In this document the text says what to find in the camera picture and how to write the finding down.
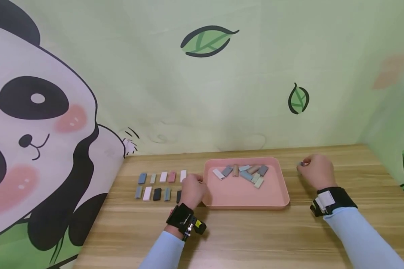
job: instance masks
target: panda nose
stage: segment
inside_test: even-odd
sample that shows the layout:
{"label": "panda nose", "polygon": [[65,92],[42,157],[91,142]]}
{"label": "panda nose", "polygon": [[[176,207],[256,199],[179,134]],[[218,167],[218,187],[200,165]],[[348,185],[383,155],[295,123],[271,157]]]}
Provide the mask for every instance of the panda nose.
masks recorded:
{"label": "panda nose", "polygon": [[26,134],[26,135],[21,136],[18,143],[21,147],[26,148],[31,144],[32,140],[33,140],[33,137],[29,134]]}

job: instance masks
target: fist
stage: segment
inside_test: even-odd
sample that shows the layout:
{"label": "fist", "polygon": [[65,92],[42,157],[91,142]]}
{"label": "fist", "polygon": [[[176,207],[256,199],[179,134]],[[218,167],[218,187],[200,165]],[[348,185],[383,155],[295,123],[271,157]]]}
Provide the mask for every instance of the fist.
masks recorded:
{"label": "fist", "polygon": [[337,187],[334,177],[334,166],[327,156],[314,154],[302,161],[296,169],[316,190]]}
{"label": "fist", "polygon": [[185,204],[194,210],[206,192],[207,186],[202,182],[202,176],[190,174],[183,179],[180,204]]}

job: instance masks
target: light blue sleeve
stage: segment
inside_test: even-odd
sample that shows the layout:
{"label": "light blue sleeve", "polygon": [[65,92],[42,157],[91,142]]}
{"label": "light blue sleeve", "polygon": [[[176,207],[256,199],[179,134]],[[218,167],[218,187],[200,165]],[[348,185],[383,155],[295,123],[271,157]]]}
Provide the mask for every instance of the light blue sleeve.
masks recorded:
{"label": "light blue sleeve", "polygon": [[183,247],[184,241],[163,231],[139,269],[177,269]]}
{"label": "light blue sleeve", "polygon": [[324,216],[355,269],[404,269],[404,261],[355,207],[340,207]]}

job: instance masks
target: panda eye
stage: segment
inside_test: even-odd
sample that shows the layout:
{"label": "panda eye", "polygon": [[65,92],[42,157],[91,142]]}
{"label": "panda eye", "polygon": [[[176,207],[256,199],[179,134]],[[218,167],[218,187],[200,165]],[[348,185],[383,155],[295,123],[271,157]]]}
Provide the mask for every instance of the panda eye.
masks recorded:
{"label": "panda eye", "polygon": [[38,77],[16,77],[0,91],[0,109],[24,120],[44,120],[66,113],[69,101],[54,83]]}

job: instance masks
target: plastic tray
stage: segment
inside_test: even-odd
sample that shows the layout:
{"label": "plastic tray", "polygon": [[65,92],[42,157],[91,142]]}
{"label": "plastic tray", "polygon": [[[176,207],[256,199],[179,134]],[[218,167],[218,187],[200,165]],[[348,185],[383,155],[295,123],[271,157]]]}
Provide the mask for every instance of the plastic tray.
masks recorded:
{"label": "plastic tray", "polygon": [[[233,177],[232,173],[220,180],[212,172],[215,168],[222,171],[227,165],[266,165],[264,182],[256,189],[245,178]],[[212,159],[205,163],[204,182],[208,193],[202,202],[211,209],[253,209],[280,210],[290,202],[289,193],[281,173],[278,160],[273,157]]]}

